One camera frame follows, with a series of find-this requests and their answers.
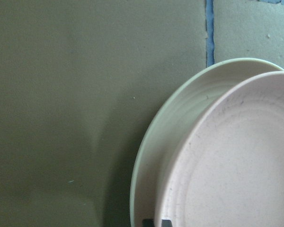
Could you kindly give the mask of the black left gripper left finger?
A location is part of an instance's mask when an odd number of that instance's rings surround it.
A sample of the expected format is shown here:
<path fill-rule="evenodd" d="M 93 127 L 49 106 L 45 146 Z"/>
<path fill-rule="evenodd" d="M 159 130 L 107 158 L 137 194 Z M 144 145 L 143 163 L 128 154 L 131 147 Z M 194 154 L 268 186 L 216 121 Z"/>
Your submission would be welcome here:
<path fill-rule="evenodd" d="M 143 219 L 142 220 L 142 227 L 154 227 L 153 219 Z"/>

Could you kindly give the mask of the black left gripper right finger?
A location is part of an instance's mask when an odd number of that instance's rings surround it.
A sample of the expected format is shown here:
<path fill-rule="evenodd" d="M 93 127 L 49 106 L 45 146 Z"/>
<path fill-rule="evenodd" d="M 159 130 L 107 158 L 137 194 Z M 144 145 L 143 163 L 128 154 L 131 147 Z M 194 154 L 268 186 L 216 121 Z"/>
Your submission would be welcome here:
<path fill-rule="evenodd" d="M 172 221 L 168 219 L 162 219 L 161 227 L 172 227 Z"/>

